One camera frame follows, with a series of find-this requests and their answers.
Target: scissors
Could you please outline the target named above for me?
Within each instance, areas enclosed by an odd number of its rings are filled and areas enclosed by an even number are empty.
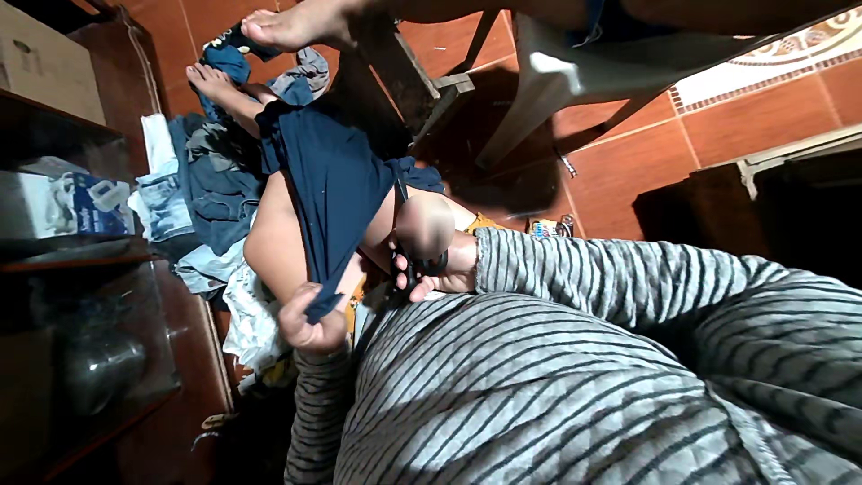
[[[407,184],[404,183],[403,172],[401,170],[397,171],[397,177],[395,180],[395,213],[401,210],[401,207],[404,205],[404,202],[407,201]],[[404,259],[407,260],[407,267],[402,270],[395,264],[396,256],[402,255]],[[404,250],[404,247],[400,242],[396,241],[395,252],[392,254],[392,262],[390,265],[390,274],[394,278],[398,273],[404,272],[404,275],[407,276],[407,285],[404,289],[399,289],[398,287],[394,287],[394,291],[396,293],[400,293],[405,299],[409,297],[410,292],[413,291],[413,288],[419,284],[419,280],[416,278],[416,274],[427,275],[427,276],[436,276],[443,272],[446,269],[446,264],[449,261],[449,250],[446,249],[443,251],[443,254],[440,255],[440,258],[437,259],[437,262],[432,260],[417,260],[413,259],[407,251]]]

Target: plastic chair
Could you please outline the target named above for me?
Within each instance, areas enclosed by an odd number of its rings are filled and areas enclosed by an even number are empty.
[[[682,78],[774,41],[680,33],[571,48],[565,31],[515,15],[520,74],[515,101],[476,159],[491,168],[555,112],[575,104],[628,99],[604,131],[632,116]]]

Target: foot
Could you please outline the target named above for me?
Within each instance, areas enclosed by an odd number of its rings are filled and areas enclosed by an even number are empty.
[[[261,83],[245,83],[240,86],[240,91],[257,99],[261,104],[267,104],[278,99],[278,96],[272,92],[272,89],[268,85],[262,85]]]
[[[275,13],[257,10],[242,20],[242,33],[261,46],[296,52],[312,44],[356,48],[350,24],[361,0],[304,0]]]
[[[203,66],[199,62],[196,62],[194,66],[185,68],[185,77],[198,91],[219,105],[222,105],[226,94],[229,95],[230,92],[238,91],[234,86],[234,81],[230,80],[226,73],[213,69],[211,66]]]

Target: gray striped sweater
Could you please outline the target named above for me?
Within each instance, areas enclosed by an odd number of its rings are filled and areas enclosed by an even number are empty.
[[[477,231],[475,294],[295,355],[286,482],[862,483],[862,293],[755,256]]]

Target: human hand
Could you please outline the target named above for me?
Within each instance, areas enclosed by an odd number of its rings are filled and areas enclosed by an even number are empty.
[[[390,249],[395,250],[395,233],[390,236],[389,245]],[[431,290],[446,293],[469,293],[476,289],[476,264],[478,263],[476,237],[455,231],[448,251],[449,261],[441,274],[416,276],[419,282],[410,292],[410,301],[422,301]],[[398,269],[404,270],[407,268],[407,259],[402,255],[397,255],[395,265]],[[404,273],[396,275],[395,285],[404,289],[407,286],[407,275]]]
[[[345,345],[347,320],[344,313],[332,310],[320,322],[310,324],[305,309],[323,286],[306,282],[293,293],[293,297],[278,311],[278,326],[282,338],[296,350],[316,354],[332,354]]]

